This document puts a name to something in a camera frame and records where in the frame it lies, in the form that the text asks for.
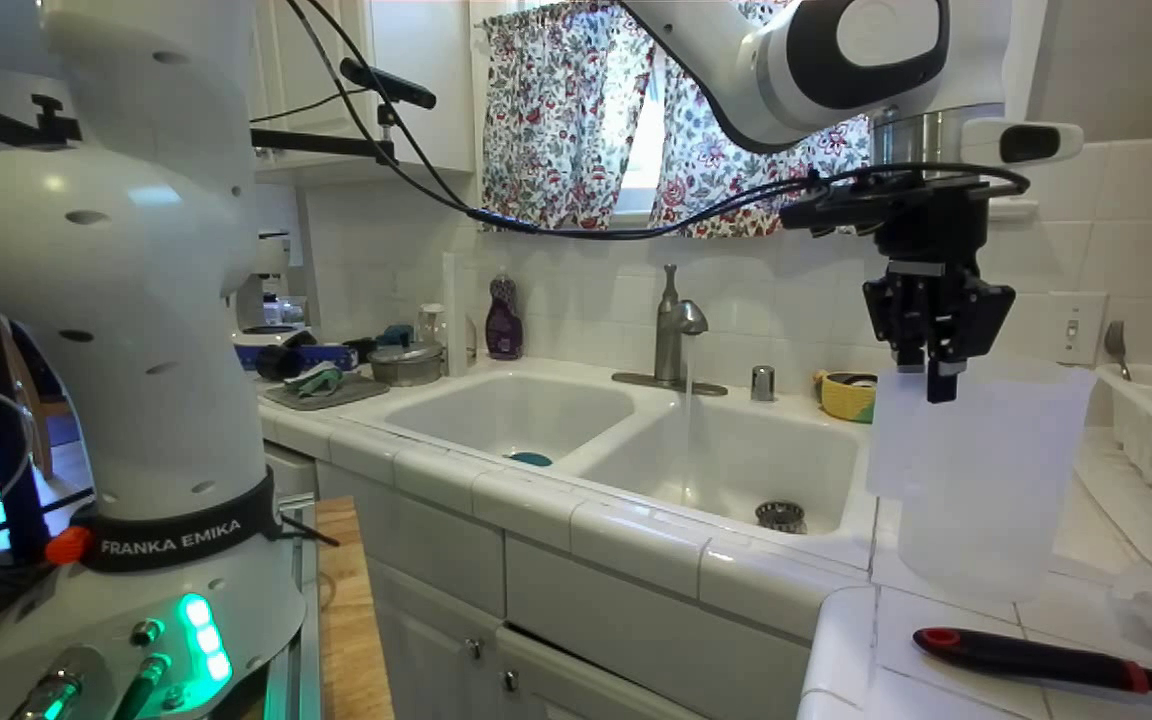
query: kitchen sink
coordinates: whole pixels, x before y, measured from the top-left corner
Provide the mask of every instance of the kitchen sink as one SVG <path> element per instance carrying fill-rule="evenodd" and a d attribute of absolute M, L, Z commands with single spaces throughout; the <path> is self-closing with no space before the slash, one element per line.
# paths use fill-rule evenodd
<path fill-rule="evenodd" d="M 851 484 L 863 484 L 858 436 L 825 419 L 701 402 L 686 402 L 655 426 L 644 426 L 610 456 L 579 470 L 579 478 L 801 538 L 837 534 Z"/>
<path fill-rule="evenodd" d="M 549 470 L 633 415 L 621 389 L 552 377 L 481 377 L 384 415 L 384 426 Z"/>

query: tile countertop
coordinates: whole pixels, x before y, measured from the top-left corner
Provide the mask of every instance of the tile countertop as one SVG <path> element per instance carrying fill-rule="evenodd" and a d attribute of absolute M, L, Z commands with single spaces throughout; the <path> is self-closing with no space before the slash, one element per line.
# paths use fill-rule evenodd
<path fill-rule="evenodd" d="M 539 373 L 602 377 L 594 369 L 533 366 Z M 328 412 L 293 412 L 282 406 L 262 406 L 268 440 L 289 444 L 309 456 L 342 453 L 342 419 L 374 415 L 363 406 L 346 406 Z M 960 603 L 899 565 L 897 551 L 899 510 L 881 505 L 871 538 L 870 584 L 832 584 L 825 597 L 813 663 L 805 675 L 805 720 L 928 720 L 928 716 L 1026 716 L 1026 720 L 1142 720 L 1152 716 L 1152 698 L 1062 690 L 1029 682 L 994 682 L 978 674 L 947 669 L 919 656 L 914 645 L 917 627 L 957 626 L 983 627 L 1001 637 L 1026 637 L 1044 645 L 1067 645 L 1090 651 L 1111 651 L 1152 669 L 1152 633 L 1117 602 L 1117 579 L 1142 574 L 1133 544 L 1095 510 L 1095 501 L 1078 484 L 1056 540 L 1056 561 L 1044 584 L 1026 603 Z"/>

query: floral curtain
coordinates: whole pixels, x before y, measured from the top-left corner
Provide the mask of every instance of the floral curtain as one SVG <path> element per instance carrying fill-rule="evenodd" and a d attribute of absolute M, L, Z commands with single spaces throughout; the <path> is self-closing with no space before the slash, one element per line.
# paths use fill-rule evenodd
<path fill-rule="evenodd" d="M 602 230 L 621 195 L 655 44 L 610 0 L 497 15 L 483 203 L 546 230 Z"/>
<path fill-rule="evenodd" d="M 793 0 L 746 0 L 741 14 L 752 24 L 767 24 L 790 5 Z M 665 167 L 651 203 L 651 224 L 677 224 L 731 193 L 767 179 L 793 179 L 805 178 L 809 167 L 832 178 L 870 165 L 871 156 L 863 117 L 832 126 L 790 151 L 772 156 L 746 151 L 719 133 L 701 86 L 665 53 L 660 66 L 665 66 Z M 781 217 L 772 203 L 747 203 L 741 212 L 687 230 L 687 238 L 696 240 L 772 238 L 772 232 L 781 232 Z"/>

